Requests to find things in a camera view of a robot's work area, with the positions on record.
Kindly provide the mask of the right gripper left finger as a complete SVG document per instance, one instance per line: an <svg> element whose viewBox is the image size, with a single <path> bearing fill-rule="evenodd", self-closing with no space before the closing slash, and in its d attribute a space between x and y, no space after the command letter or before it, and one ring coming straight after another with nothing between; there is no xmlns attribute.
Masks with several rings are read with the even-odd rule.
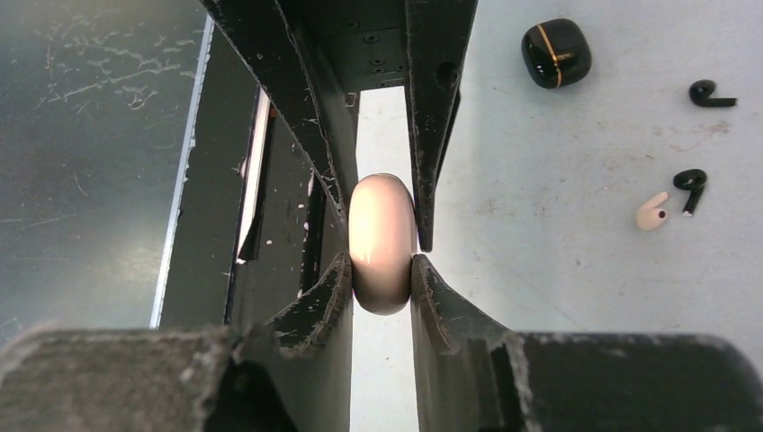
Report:
<svg viewBox="0 0 763 432"><path fill-rule="evenodd" d="M4 431L346 431L351 263L264 324L38 329L1 352Z"/></svg>

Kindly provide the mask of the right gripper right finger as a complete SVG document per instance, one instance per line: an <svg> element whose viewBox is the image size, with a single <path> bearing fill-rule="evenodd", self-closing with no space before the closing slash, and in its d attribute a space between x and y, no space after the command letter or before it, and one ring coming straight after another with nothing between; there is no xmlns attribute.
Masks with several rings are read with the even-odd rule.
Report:
<svg viewBox="0 0 763 432"><path fill-rule="evenodd" d="M411 267L423 431L759 431L762 382L707 335L516 332Z"/></svg>

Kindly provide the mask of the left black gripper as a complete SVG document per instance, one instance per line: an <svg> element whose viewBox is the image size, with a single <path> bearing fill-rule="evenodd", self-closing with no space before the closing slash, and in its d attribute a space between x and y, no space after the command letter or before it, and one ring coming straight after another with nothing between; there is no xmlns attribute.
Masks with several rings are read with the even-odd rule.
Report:
<svg viewBox="0 0 763 432"><path fill-rule="evenodd" d="M358 181L356 122L346 93L404 85L418 241L430 252L435 191L460 103L478 3L239 0L203 5L301 145L343 233Z"/></svg>

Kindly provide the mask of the beige earbud charging case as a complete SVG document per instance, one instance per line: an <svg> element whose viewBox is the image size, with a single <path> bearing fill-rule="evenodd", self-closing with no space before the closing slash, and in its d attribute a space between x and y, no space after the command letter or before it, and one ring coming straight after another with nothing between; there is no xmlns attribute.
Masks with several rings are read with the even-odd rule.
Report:
<svg viewBox="0 0 763 432"><path fill-rule="evenodd" d="M381 316L402 310L411 293L417 235L412 199L398 177L373 174L356 185L348 234L352 286L359 305Z"/></svg>

